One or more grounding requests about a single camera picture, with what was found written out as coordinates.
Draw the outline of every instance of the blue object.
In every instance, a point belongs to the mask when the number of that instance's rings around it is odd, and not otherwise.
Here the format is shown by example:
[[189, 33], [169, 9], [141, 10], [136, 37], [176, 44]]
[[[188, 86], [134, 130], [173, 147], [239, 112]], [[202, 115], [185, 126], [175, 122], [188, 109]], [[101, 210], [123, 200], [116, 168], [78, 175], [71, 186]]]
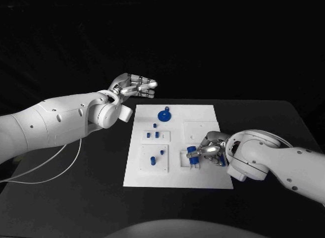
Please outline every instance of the blue object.
[[156, 157], [154, 157], [154, 156], [150, 158], [150, 161], [152, 161], [152, 165], [156, 165], [156, 164], [157, 164], [157, 161], [156, 161]]
[[162, 121], [169, 121], [172, 119], [172, 113], [170, 113], [169, 107], [166, 107], [165, 111], [159, 113], [157, 117]]
[[223, 155], [221, 156], [221, 162], [222, 162], [223, 167], [225, 167], [225, 156]]
[[[196, 146], [190, 146], [190, 147], [188, 148], [188, 152], [189, 152], [189, 153], [192, 153], [192, 152], [196, 151], [196, 150], [198, 150]], [[190, 158], [190, 163], [192, 163], [192, 165], [199, 164], [199, 163], [200, 163], [199, 157]]]

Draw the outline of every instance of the table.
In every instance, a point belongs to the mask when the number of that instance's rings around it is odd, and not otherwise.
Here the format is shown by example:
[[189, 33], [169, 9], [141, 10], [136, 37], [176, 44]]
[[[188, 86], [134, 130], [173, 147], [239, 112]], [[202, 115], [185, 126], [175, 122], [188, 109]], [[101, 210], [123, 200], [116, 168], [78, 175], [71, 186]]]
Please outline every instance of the table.
[[[136, 99], [137, 104], [213, 105], [221, 129], [235, 134], [261, 129], [294, 146], [321, 152], [303, 118], [285, 101]], [[104, 237], [141, 222], [193, 219], [254, 231], [268, 237], [325, 234], [325, 208], [288, 190], [269, 173], [265, 181], [234, 179], [234, 190], [123, 187], [134, 115], [85, 139], [80, 158], [67, 173], [48, 183], [9, 183], [0, 195], [0, 235], [22, 237]], [[80, 141], [22, 181], [57, 176], [71, 164]], [[16, 174], [60, 151], [25, 154]]]

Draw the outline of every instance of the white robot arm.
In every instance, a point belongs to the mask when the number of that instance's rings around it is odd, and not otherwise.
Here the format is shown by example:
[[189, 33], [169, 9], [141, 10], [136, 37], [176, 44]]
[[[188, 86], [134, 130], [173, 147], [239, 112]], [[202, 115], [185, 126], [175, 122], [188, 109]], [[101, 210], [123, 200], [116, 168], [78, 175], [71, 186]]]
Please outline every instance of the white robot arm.
[[294, 147], [262, 130], [246, 130], [234, 136], [211, 131], [188, 157], [205, 156], [223, 166], [222, 155], [231, 162], [228, 173], [239, 181], [246, 177], [265, 180], [271, 170], [288, 189], [325, 204], [325, 154]]
[[108, 90], [48, 99], [2, 116], [0, 164], [32, 150], [72, 143], [117, 119], [129, 122], [133, 110], [123, 102], [130, 96], [154, 98], [156, 87], [156, 80], [124, 73]]

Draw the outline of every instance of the white board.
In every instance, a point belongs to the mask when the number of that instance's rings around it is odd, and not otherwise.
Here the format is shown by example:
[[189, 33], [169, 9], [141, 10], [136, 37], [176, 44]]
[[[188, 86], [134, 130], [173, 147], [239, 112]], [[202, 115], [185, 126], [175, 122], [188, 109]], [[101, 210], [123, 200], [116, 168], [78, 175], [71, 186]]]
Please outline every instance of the white board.
[[[157, 115], [166, 107], [172, 119], [163, 122]], [[199, 147], [212, 130], [221, 131], [213, 105], [137, 105], [124, 186], [234, 189], [228, 167], [203, 157], [196, 166], [188, 164], [188, 147]], [[154, 166], [152, 156], [157, 158]]]

